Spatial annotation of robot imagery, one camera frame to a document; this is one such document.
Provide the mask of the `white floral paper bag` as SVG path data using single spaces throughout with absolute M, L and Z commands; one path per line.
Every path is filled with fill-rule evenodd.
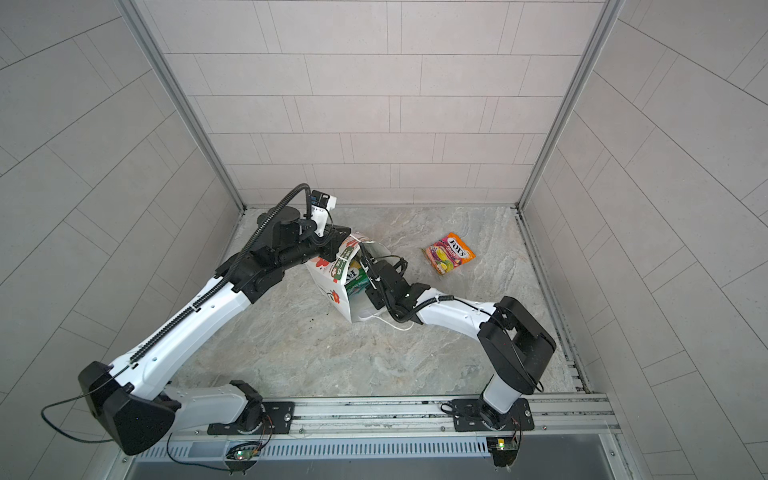
M 365 291 L 370 278 L 364 269 L 364 249 L 373 261 L 396 265 L 403 257 L 392 254 L 385 246 L 359 232 L 350 234 L 341 244 L 333 261 L 316 256 L 306 264 L 314 283 L 331 305 L 350 323 L 380 320 L 395 330 L 405 332 L 410 327 L 396 325 L 385 306 L 376 307 Z

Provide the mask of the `orange Fox's candy packet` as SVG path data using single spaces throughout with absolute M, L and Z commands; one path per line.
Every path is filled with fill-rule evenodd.
M 444 275 L 476 258 L 475 253 L 461 239 L 451 232 L 427 246 L 424 255 L 439 275 Z

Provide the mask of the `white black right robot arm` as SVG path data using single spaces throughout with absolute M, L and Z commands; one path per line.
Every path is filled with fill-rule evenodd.
M 515 298 L 496 303 L 471 302 L 445 294 L 404 277 L 407 262 L 392 264 L 374 257 L 367 243 L 360 245 L 361 265 L 368 275 L 366 295 L 398 323 L 439 326 L 479 341 L 494 375 L 479 397 L 474 417 L 492 430 L 520 421 L 513 417 L 515 403 L 541 391 L 541 377 L 555 353 L 549 332 Z

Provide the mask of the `right circuit board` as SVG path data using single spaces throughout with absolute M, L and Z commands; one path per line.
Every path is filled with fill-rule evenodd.
M 516 437 L 487 437 L 487 450 L 498 468 L 511 467 L 517 459 L 520 441 Z

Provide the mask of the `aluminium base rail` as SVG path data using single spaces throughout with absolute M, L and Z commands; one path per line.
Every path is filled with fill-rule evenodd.
M 604 395 L 544 394 L 522 397 L 492 426 L 473 396 L 248 399 L 238 391 L 186 393 L 161 412 L 120 413 L 111 423 L 122 450 L 138 454 L 177 432 L 224 438 L 422 437 L 463 435 L 526 437 L 617 433 L 619 422 Z

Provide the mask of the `left circuit board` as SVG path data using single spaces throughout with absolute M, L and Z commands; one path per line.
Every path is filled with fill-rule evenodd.
M 254 461 L 259 455 L 263 443 L 260 441 L 248 441 L 232 446 L 226 453 L 227 461 L 250 462 Z

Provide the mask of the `aluminium corner post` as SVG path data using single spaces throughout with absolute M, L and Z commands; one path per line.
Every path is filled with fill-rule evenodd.
M 580 58 L 574 75 L 568 85 L 568 89 L 553 121 L 553 124 L 545 138 L 542 149 L 534 164 L 531 176 L 527 181 L 517 209 L 523 211 L 530 203 L 534 190 L 539 183 L 544 170 L 551 158 L 557 142 L 572 114 L 579 96 L 583 91 L 591 72 L 599 58 L 600 52 L 607 41 L 610 32 L 617 21 L 620 10 L 624 4 L 621 0 L 608 0 L 604 3 L 600 15 L 597 18 L 595 28 L 588 39 L 583 55 Z
M 148 24 L 141 15 L 136 2 L 131 0 L 116 0 L 115 3 L 127 23 L 128 29 L 155 71 L 161 86 L 173 102 L 182 122 L 188 129 L 198 148 L 201 150 L 203 156 L 224 185 L 238 211 L 240 214 L 243 214 L 246 207 L 233 181 L 226 172 L 226 169 L 207 133 L 204 131 L 199 117 L 192 108 L 192 104 L 183 92 L 179 81 L 173 74 L 170 64 L 159 48 L 159 44 L 152 36 Z

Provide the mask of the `aluminium left corner post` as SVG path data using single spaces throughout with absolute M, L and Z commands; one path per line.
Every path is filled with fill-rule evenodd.
M 182 122 L 188 129 L 198 148 L 201 150 L 203 156 L 224 185 L 238 211 L 240 214 L 243 214 L 246 207 L 233 181 L 226 172 L 226 169 L 207 133 L 204 131 L 199 117 L 192 108 L 192 104 L 183 92 L 179 81 L 173 74 L 170 64 L 159 48 L 159 44 L 152 36 L 148 24 L 141 15 L 136 2 L 131 0 L 116 0 L 115 3 L 127 23 L 128 29 L 155 71 L 161 86 L 173 102 Z

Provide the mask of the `circuit board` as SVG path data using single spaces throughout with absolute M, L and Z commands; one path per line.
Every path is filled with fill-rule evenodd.
M 259 455 L 263 443 L 260 441 L 248 441 L 232 446 L 226 453 L 227 461 L 250 462 L 254 461 Z
M 520 441 L 516 437 L 487 437 L 487 450 L 498 468 L 511 467 L 517 459 Z

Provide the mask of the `aluminium right corner post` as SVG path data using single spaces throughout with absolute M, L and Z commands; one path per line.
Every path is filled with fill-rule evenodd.
M 579 96 L 583 91 L 591 72 L 599 58 L 600 52 L 607 41 L 610 32 L 617 21 L 620 10 L 624 4 L 621 0 L 608 0 L 604 3 L 600 15 L 597 18 L 595 28 L 588 39 L 583 55 L 580 58 L 574 75 L 568 85 L 568 89 L 553 121 L 553 124 L 545 138 L 542 149 L 534 164 L 531 176 L 527 181 L 517 209 L 523 211 L 530 203 L 534 190 L 539 183 L 544 170 L 551 158 L 557 142 L 572 114 Z

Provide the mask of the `green Fox's candy packet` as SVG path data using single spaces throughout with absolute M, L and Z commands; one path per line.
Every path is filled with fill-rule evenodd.
M 360 293 L 361 291 L 364 291 L 367 288 L 367 287 L 364 288 L 362 285 L 364 280 L 365 278 L 363 273 L 361 272 L 360 263 L 357 260 L 351 262 L 347 270 L 347 277 L 346 277 L 346 283 L 345 283 L 345 289 L 346 289 L 347 295 L 352 296 L 357 293 Z

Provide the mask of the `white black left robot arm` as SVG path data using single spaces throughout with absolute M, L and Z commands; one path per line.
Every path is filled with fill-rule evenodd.
M 263 242 L 230 257 L 200 294 L 141 344 L 110 364 L 94 361 L 78 381 L 89 410 L 128 455 L 140 454 L 167 434 L 206 426 L 213 433 L 251 433 L 263 427 L 261 395 L 248 383 L 179 390 L 175 372 L 214 333 L 279 283 L 287 269 L 315 257 L 335 260 L 350 235 L 332 227 L 319 242 L 301 239 L 296 228 L 276 227 L 273 246 Z

